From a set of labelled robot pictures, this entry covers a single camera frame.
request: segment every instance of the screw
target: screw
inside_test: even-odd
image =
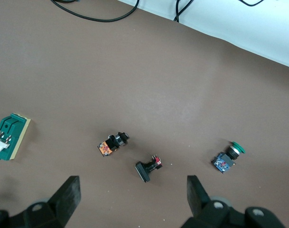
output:
[[[221,202],[215,202],[215,203],[214,203],[214,207],[215,207],[216,209],[222,209],[222,208],[224,208],[224,206],[222,205]]]
[[[259,209],[253,209],[253,214],[255,216],[264,216],[264,213]]]
[[[32,211],[37,211],[37,210],[40,210],[42,208],[42,205],[41,204],[36,204],[33,208],[32,208]]]

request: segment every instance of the black cable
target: black cable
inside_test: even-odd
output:
[[[80,18],[83,18],[83,19],[86,19],[86,20],[92,20],[92,21],[97,21],[97,22],[114,22],[114,21],[118,21],[118,20],[124,19],[124,18],[128,17],[130,14],[132,14],[132,13],[136,10],[136,8],[138,7],[138,4],[139,4],[139,0],[137,0],[136,5],[134,6],[134,8],[133,8],[130,12],[124,14],[124,15],[121,16],[121,17],[114,18],[114,19],[98,19],[98,18],[91,18],[91,17],[87,17],[87,16],[83,16],[83,15],[81,15],[81,14],[75,13],[75,12],[73,12],[73,11],[71,11],[71,10],[63,7],[63,6],[61,6],[60,4],[58,4],[58,3],[56,2],[56,1],[68,2],[68,1],[63,1],[63,0],[51,0],[51,1],[52,1],[56,6],[58,6],[60,9],[63,9],[64,11],[66,11],[66,12],[68,12],[68,13],[70,13],[70,14],[73,14],[73,15],[75,15],[75,16],[77,16],[77,17],[80,17]]]
[[[71,3],[77,0],[56,0],[57,2],[61,2],[61,3]]]
[[[244,5],[247,5],[247,6],[256,6],[259,3],[262,3],[264,0],[260,0],[259,2],[255,3],[255,4],[249,4],[249,3],[245,2],[244,0],[238,0],[238,1],[241,1]]]
[[[180,14],[182,14],[192,4],[193,1],[194,0],[189,1],[188,4],[178,13],[178,16],[180,16]]]
[[[179,1],[180,0],[176,0],[176,21],[179,23],[179,9],[178,9],[178,6],[179,6]]]

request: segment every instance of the green terminal block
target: green terminal block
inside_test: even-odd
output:
[[[30,119],[12,113],[0,122],[0,160],[14,159]]]

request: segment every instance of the small electronic part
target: small electronic part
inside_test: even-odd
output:
[[[240,153],[245,153],[244,148],[238,143],[232,142],[225,152],[220,152],[217,157],[214,157],[212,163],[220,172],[225,173],[235,165],[233,160],[236,160]]]
[[[14,159],[30,119],[12,113],[0,122],[0,160]]]
[[[130,137],[126,133],[118,132],[116,136],[109,135],[108,140],[100,143],[98,148],[103,156],[108,156],[112,152],[116,151],[120,146],[127,144],[127,140]]]
[[[144,182],[149,182],[149,173],[152,172],[154,169],[160,169],[162,167],[161,159],[157,156],[152,156],[152,160],[148,163],[137,162],[135,168],[139,173],[141,179]]]

